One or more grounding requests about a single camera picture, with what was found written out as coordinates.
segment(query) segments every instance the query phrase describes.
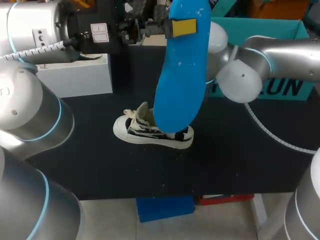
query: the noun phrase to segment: shoe insole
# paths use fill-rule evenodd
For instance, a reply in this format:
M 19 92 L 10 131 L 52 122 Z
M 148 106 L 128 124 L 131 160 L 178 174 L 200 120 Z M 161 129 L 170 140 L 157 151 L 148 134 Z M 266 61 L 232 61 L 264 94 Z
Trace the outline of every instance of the shoe insole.
M 176 133 L 196 117 L 206 90 L 211 9 L 208 0 L 174 0 L 169 19 L 196 19 L 196 33 L 169 38 L 156 89 L 158 128 Z

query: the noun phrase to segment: white sneaker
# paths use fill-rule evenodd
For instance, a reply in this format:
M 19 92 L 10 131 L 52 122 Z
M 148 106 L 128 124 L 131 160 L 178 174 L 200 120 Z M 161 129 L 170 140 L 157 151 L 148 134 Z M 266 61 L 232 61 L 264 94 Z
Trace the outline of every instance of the white sneaker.
M 154 109 L 148 109 L 144 102 L 136 111 L 124 110 L 125 115 L 119 117 L 113 132 L 119 139 L 131 144 L 158 144 L 174 149 L 186 149 L 194 140 L 194 130 L 188 126 L 176 133 L 164 133 L 154 119 Z

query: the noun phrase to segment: white rubber sole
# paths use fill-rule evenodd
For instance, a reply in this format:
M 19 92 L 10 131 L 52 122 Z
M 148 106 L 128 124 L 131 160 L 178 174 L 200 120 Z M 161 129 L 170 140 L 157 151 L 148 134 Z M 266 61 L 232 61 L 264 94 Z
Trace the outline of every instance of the white rubber sole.
M 187 149 L 191 146 L 194 140 L 193 137 L 188 141 L 175 141 L 175 140 L 153 139 L 153 138 L 142 137 L 142 136 L 134 136 L 134 135 L 128 134 L 127 131 L 123 131 L 123 128 L 125 128 L 125 126 L 121 126 L 121 125 L 119 126 L 120 118 L 121 117 L 119 117 L 113 125 L 113 133 L 117 138 L 130 144 L 157 144 L 157 145 L 162 145 L 162 146 L 166 146 L 174 149 Z

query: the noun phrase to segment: white cable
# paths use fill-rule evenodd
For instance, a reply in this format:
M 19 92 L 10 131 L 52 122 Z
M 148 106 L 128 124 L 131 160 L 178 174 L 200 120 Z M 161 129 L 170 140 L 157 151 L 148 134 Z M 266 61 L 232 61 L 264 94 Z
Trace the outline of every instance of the white cable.
M 302 152 L 302 153 L 306 153 L 306 154 L 316 154 L 317 151 L 314 151 L 314 150 L 308 150 L 308 149 L 305 149 L 305 148 L 302 148 L 302 147 L 298 147 L 298 146 L 294 146 L 286 141 L 283 141 L 282 139 L 280 139 L 279 137 L 277 137 L 276 135 L 274 135 L 272 132 L 270 132 L 261 122 L 260 120 L 257 118 L 257 116 L 254 114 L 254 112 L 252 111 L 252 109 L 250 108 L 249 104 L 248 103 L 245 103 L 244 104 L 246 109 L 248 110 L 249 114 L 251 115 L 251 117 L 253 118 L 253 120 L 259 125 L 259 127 L 266 133 L 268 134 L 271 138 L 273 138 L 274 140 L 276 140 L 278 143 L 290 148 L 290 149 L 293 149 L 293 150 L 296 150 L 298 152 Z
M 65 48 L 66 47 L 64 46 L 64 41 L 60 41 L 55 44 L 50 44 L 48 46 L 37 47 L 34 49 L 18 51 L 16 53 L 11 53 L 11 54 L 7 54 L 4 56 L 0 56 L 0 60 L 1 59 L 5 59 L 8 61 L 18 60 L 18 59 L 21 59 L 24 57 L 32 57 L 34 55 L 50 53 L 50 52 L 58 51 L 58 50 L 65 49 Z

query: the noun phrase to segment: black table surface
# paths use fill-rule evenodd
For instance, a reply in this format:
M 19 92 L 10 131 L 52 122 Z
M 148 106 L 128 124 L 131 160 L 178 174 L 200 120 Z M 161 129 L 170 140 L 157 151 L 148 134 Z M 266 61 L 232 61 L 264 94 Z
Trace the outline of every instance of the black table surface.
M 75 117 L 73 134 L 28 162 L 80 200 L 294 191 L 312 156 L 276 142 L 243 104 L 226 98 L 203 101 L 188 149 L 130 144 L 114 136 L 113 124 L 123 110 L 144 101 L 153 105 L 164 56 L 164 47 L 153 46 L 113 55 L 115 93 L 65 98 Z M 320 147 L 315 90 L 307 101 L 258 99 L 250 106 L 284 141 Z

